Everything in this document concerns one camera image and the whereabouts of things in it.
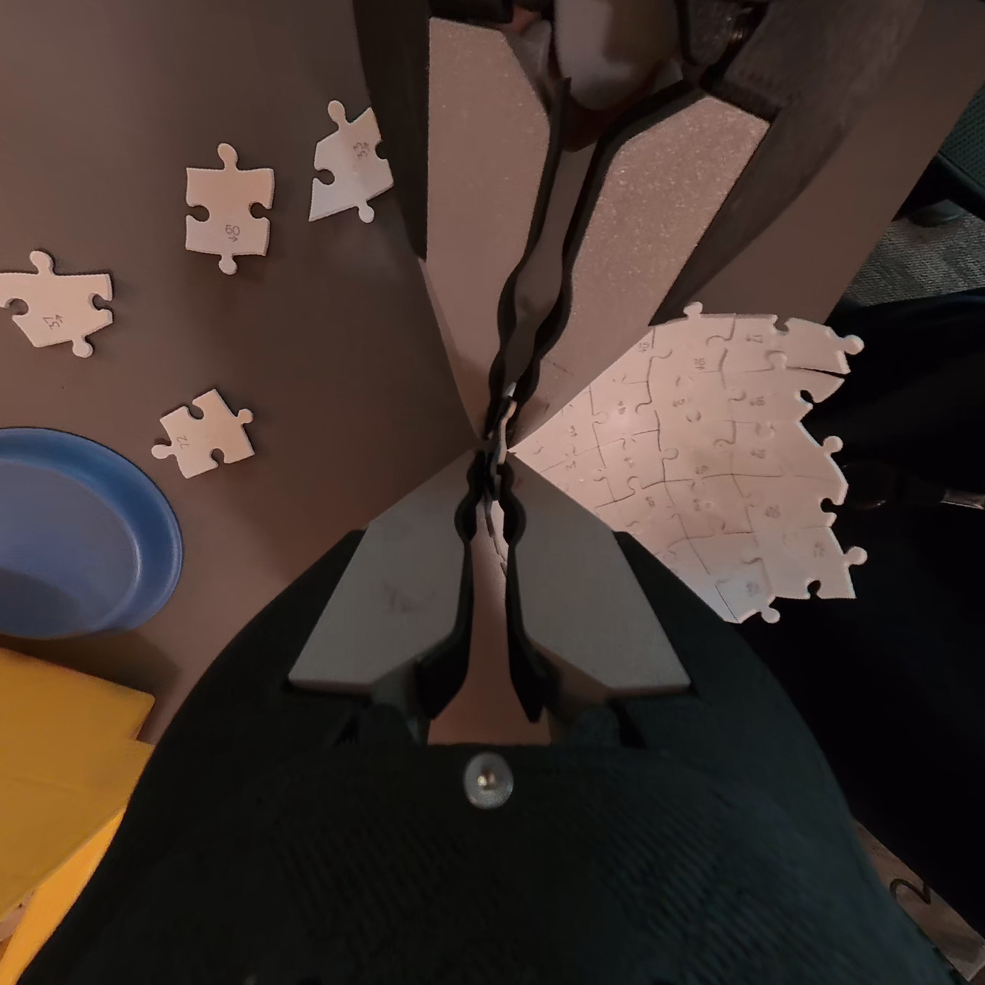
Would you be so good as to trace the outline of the blue round plastic stand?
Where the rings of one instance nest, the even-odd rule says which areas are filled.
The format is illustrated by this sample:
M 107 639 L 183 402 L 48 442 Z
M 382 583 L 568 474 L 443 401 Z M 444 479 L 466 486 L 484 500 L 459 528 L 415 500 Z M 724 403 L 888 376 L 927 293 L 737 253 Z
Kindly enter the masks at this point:
M 179 521 L 137 466 L 68 432 L 2 428 L 2 634 L 132 631 L 165 607 L 182 562 Z

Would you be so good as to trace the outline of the person's torso in dark clothing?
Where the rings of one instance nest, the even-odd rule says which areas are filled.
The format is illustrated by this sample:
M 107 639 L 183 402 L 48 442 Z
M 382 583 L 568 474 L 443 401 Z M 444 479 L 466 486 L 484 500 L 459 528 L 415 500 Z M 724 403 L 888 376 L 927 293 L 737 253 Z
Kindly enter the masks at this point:
M 838 436 L 845 476 L 869 461 L 926 488 L 838 511 L 853 600 L 781 606 L 743 627 L 795 698 L 852 804 L 885 842 L 983 856 L 984 302 L 972 289 L 836 310 L 864 342 L 837 393 L 805 420 Z

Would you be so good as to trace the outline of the grey mesh office chair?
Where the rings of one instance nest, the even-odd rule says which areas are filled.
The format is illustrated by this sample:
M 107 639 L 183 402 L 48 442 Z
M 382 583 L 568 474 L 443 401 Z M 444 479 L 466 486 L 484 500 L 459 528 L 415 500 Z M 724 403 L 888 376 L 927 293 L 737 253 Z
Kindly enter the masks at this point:
M 918 215 L 945 203 L 984 220 L 983 89 L 971 99 L 893 218 L 929 226 L 931 220 L 918 220 Z

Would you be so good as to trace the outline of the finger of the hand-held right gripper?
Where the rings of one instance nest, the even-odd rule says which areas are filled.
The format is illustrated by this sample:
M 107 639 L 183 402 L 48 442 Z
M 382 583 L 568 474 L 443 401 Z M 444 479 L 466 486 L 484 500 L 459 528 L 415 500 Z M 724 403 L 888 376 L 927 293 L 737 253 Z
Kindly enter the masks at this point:
M 638 343 L 770 122 L 696 87 L 632 106 L 599 137 L 560 253 L 560 291 L 520 376 L 511 444 Z
M 520 264 L 548 154 L 551 27 L 428 23 L 425 285 L 466 417 L 493 400 L 502 290 Z

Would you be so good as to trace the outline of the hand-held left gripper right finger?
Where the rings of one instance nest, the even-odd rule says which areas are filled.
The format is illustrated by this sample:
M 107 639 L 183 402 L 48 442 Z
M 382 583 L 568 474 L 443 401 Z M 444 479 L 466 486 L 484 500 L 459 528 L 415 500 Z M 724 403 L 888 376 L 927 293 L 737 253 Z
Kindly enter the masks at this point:
M 509 672 L 530 721 L 683 694 L 688 674 L 615 533 L 508 454 L 499 467 Z

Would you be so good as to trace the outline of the black badge reel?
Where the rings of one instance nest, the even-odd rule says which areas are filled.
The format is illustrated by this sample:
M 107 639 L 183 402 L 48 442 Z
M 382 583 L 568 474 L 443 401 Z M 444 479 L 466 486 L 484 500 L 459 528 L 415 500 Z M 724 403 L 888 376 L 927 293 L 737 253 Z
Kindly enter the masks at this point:
M 854 460 L 841 466 L 847 482 L 846 508 L 870 511 L 887 505 L 917 508 L 951 506 L 984 510 L 984 494 L 931 481 L 876 460 Z

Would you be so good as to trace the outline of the yellow plastic bin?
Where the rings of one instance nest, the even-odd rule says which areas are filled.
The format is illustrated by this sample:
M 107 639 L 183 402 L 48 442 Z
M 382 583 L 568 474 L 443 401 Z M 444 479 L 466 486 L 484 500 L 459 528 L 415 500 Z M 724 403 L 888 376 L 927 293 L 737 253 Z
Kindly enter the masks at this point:
M 1 653 L 1 982 L 17 983 L 115 836 L 154 697 Z

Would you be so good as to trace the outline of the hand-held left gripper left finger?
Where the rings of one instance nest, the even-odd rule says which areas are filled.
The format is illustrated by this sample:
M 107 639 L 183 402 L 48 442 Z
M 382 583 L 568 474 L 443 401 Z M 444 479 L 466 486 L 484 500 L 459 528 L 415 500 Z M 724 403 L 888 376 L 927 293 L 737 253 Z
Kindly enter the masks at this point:
M 471 542 L 485 478 L 485 454 L 465 453 L 367 526 L 292 685 L 437 719 L 469 667 Z

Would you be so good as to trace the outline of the white puzzle piece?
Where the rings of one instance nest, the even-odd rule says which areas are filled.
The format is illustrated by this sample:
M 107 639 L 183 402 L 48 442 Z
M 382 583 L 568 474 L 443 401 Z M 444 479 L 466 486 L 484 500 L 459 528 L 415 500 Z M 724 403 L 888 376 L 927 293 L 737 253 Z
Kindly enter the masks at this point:
M 155 444 L 151 453 L 157 460 L 174 458 L 181 476 L 192 479 L 218 467 L 213 452 L 220 452 L 225 464 L 254 456 L 245 431 L 252 422 L 250 410 L 230 411 L 219 391 L 212 389 L 160 419 L 168 442 Z
M 369 224 L 375 218 L 369 201 L 393 186 L 388 161 L 377 154 L 381 135 L 376 115 L 370 107 L 349 121 L 339 101 L 330 102 L 327 111 L 337 130 L 317 143 L 313 166 L 329 171 L 333 180 L 328 184 L 312 180 L 309 220 L 356 208 L 360 220 Z
M 113 322 L 113 311 L 96 307 L 95 299 L 113 300 L 109 273 L 59 274 L 53 257 L 44 250 L 29 256 L 34 271 L 1 273 L 1 304 L 12 302 L 27 307 L 12 320 L 31 345 L 46 348 L 70 343 L 74 356 L 89 358 L 93 353 L 90 336 Z
M 264 256 L 270 238 L 270 222 L 252 215 L 259 205 L 273 206 L 275 172 L 269 167 L 240 169 L 237 150 L 228 143 L 216 148 L 223 167 L 186 169 L 186 204 L 207 210 L 205 220 L 186 217 L 185 248 L 219 256 L 220 270 L 231 276 L 237 272 L 240 255 Z
M 515 383 L 504 389 L 487 437 L 483 511 L 486 534 L 491 540 L 503 576 L 507 574 L 509 548 L 503 533 L 504 512 L 499 502 L 501 476 L 508 451 L 507 429 L 516 412 Z

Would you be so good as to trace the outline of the blue and white puzzle ball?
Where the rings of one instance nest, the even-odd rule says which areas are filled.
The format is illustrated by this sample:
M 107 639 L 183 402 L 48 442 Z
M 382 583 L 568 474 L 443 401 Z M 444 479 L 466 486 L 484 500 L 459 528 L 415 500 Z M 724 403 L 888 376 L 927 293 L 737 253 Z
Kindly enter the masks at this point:
M 847 494 L 842 440 L 803 425 L 863 349 L 825 324 L 694 302 L 513 451 L 725 621 L 777 622 L 778 598 L 854 599 L 867 560 L 840 546 L 825 508 Z

